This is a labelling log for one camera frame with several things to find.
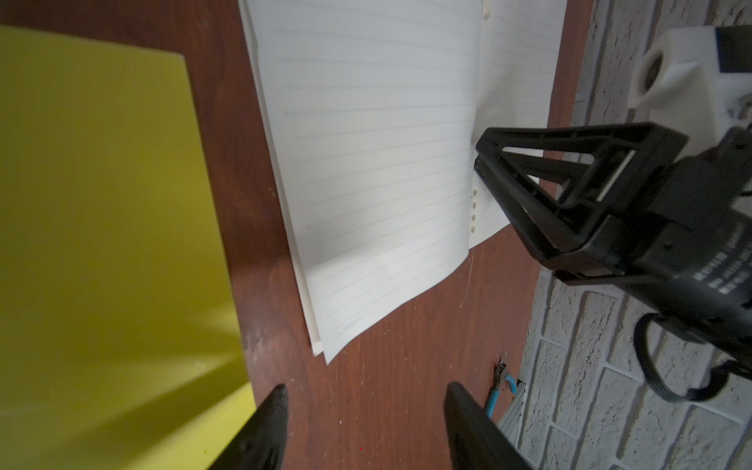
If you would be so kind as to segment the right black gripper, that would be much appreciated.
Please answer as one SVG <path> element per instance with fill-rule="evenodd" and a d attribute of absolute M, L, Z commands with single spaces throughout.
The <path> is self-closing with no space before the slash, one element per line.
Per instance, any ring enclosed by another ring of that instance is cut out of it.
<path fill-rule="evenodd" d="M 570 283 L 614 284 L 679 337 L 751 371 L 751 134 L 692 157 L 656 123 L 487 129 L 475 170 L 531 256 Z M 566 203 L 576 203 L 577 211 Z"/>

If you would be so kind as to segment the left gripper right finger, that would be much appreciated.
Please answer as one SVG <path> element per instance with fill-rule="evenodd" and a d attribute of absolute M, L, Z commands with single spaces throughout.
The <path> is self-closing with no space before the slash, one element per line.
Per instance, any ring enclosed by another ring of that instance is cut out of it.
<path fill-rule="evenodd" d="M 458 382 L 446 388 L 444 416 L 452 469 L 531 469 Z"/>

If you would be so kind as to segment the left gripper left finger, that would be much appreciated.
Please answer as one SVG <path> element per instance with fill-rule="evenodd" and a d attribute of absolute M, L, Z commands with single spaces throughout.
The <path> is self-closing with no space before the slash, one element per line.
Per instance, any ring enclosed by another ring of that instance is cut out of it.
<path fill-rule="evenodd" d="M 288 440 L 289 396 L 277 385 L 241 428 L 211 470 L 282 468 Z"/>

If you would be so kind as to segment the notebook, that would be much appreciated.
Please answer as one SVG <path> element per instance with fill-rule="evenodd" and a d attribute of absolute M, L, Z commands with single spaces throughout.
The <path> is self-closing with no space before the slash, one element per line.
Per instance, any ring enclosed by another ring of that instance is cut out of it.
<path fill-rule="evenodd" d="M 508 220 L 490 127 L 545 127 L 563 1 L 244 1 L 313 353 L 450 276 Z"/>
<path fill-rule="evenodd" d="M 254 409 L 184 59 L 2 27 L 2 467 L 207 469 Z"/>

